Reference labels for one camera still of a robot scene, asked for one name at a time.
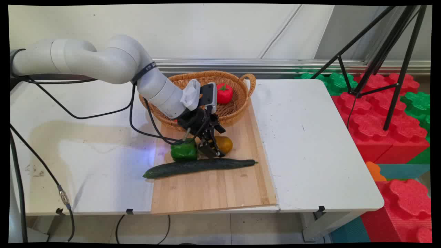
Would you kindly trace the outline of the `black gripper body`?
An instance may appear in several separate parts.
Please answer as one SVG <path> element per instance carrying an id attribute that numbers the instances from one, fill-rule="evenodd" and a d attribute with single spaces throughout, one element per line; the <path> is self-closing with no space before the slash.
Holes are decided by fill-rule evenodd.
<path id="1" fill-rule="evenodd" d="M 188 130 L 193 138 L 212 139 L 213 129 L 210 127 L 212 106 L 208 106 L 205 110 L 196 108 L 195 110 L 186 110 L 177 118 L 177 123 L 183 129 Z"/>

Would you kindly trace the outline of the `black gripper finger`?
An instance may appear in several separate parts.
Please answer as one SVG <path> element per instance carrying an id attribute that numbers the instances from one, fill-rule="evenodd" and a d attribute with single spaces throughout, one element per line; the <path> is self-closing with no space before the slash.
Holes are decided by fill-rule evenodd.
<path id="1" fill-rule="evenodd" d="M 216 138 L 211 137 L 209 140 L 205 140 L 204 138 L 197 144 L 197 151 L 203 157 L 207 158 L 215 158 L 222 157 L 222 152 L 220 151 Z"/>
<path id="2" fill-rule="evenodd" d="M 221 126 L 219 123 L 219 117 L 218 116 L 210 116 L 207 118 L 207 137 L 215 137 L 215 131 L 222 134 L 226 130 L 224 127 Z"/>

